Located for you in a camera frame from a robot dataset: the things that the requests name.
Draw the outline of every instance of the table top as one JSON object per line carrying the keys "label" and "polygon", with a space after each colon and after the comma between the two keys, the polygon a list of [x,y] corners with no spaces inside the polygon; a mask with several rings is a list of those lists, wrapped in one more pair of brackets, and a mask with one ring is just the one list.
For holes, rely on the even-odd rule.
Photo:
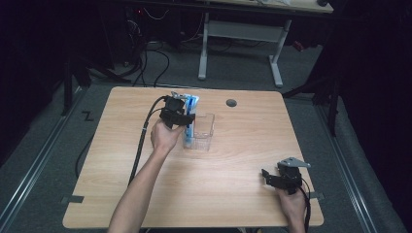
{"label": "table top", "polygon": [[[264,184],[260,172],[277,174],[276,163],[288,157],[304,160],[279,92],[147,87],[111,91],[73,192],[84,200],[69,203],[63,225],[108,227],[127,188],[146,115],[158,97],[172,90],[199,96],[197,111],[215,114],[215,131],[209,151],[184,149],[180,139],[169,153],[142,227],[287,225],[274,187]],[[227,99],[237,106],[228,107]],[[152,150],[148,136],[138,170]],[[300,172],[313,190],[307,169]],[[310,225],[323,224],[318,201],[311,204]]]}
{"label": "table top", "polygon": [[249,6],[259,6],[259,7],[268,7],[268,8],[279,8],[284,10],[293,10],[293,11],[303,11],[303,12],[312,12],[312,13],[332,13],[333,8],[330,4],[327,4],[324,7],[321,7],[316,0],[289,0],[289,5],[285,2],[288,0],[206,0],[209,2],[218,2],[218,3],[227,3],[227,4],[240,4],[240,5],[249,5]]}

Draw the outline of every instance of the hand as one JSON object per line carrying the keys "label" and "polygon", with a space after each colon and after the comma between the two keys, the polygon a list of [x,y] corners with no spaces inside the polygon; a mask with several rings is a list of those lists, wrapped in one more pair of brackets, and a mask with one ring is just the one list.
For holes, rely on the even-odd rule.
{"label": "hand", "polygon": [[162,119],[158,119],[152,128],[151,140],[154,146],[154,151],[168,154],[178,141],[179,135],[185,129],[184,126],[179,126],[175,129],[170,129],[166,126]]}
{"label": "hand", "polygon": [[276,189],[281,199],[282,210],[288,219],[291,233],[305,232],[304,218],[306,203],[303,193],[298,189],[296,193],[289,195],[284,189]]}

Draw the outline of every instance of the transparent container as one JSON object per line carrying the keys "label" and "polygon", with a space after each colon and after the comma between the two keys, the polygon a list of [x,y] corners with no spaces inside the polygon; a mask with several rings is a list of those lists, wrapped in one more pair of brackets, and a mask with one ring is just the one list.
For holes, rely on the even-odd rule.
{"label": "transparent container", "polygon": [[183,132],[184,148],[208,151],[215,126],[215,115],[196,114],[193,125],[194,132],[192,137],[187,136],[186,130]]}

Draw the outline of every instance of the person's left hand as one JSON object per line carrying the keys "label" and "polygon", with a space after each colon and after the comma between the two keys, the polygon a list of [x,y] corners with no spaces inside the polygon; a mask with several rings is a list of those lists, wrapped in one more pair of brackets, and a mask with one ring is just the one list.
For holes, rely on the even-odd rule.
{"label": "person's left hand", "polygon": [[184,129],[184,126],[170,129],[166,126],[162,119],[158,119],[152,128],[151,133],[151,140],[154,150],[166,154],[169,153],[176,146],[179,135]]}

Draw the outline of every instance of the gray carpet floor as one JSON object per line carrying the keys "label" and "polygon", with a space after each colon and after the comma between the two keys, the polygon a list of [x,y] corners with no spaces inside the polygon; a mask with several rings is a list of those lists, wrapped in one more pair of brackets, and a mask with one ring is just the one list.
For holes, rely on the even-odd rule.
{"label": "gray carpet floor", "polygon": [[[249,48],[249,42],[237,42],[236,46],[211,45],[207,79],[197,79],[200,47],[198,43],[186,43],[179,50],[162,44],[151,44],[149,48],[167,54],[169,66],[158,79],[157,86],[180,85],[218,89],[273,90],[286,92],[305,83],[322,47],[299,52],[285,47],[279,59],[283,88],[274,86],[267,57],[254,54],[255,50],[269,50],[270,45]],[[147,69],[143,80],[137,85],[151,86],[156,77],[167,66],[167,58],[156,51],[148,51]],[[117,67],[121,73],[128,68]],[[137,74],[128,77],[135,80]],[[93,78],[90,88],[76,95],[78,104],[49,151],[46,165],[36,178],[35,184],[25,197],[17,214],[12,217],[8,232],[105,232],[105,229],[66,229],[62,225],[66,203],[62,198],[71,195],[76,185],[76,168],[82,169],[86,157],[87,142],[92,137],[103,112],[110,90],[115,83],[104,78]],[[376,232],[406,232],[392,209],[385,191],[367,162],[351,126],[342,101],[336,120],[336,138],[330,139],[325,130],[325,121],[320,116],[327,106],[313,106],[311,94],[298,94],[285,99],[293,129],[305,160],[312,164],[309,173],[316,190],[325,198],[320,200],[325,217],[322,226],[311,227],[310,232],[364,232],[361,220],[348,193],[339,163],[335,158],[336,147],[344,154],[351,174],[364,203],[371,215]],[[55,125],[62,119],[63,88],[32,122],[13,155],[0,169],[0,210],[6,210],[24,176],[47,142]],[[85,112],[90,112],[86,120]],[[264,233],[287,232],[281,227],[262,229]],[[152,229],[151,232],[236,232],[236,229]]]}

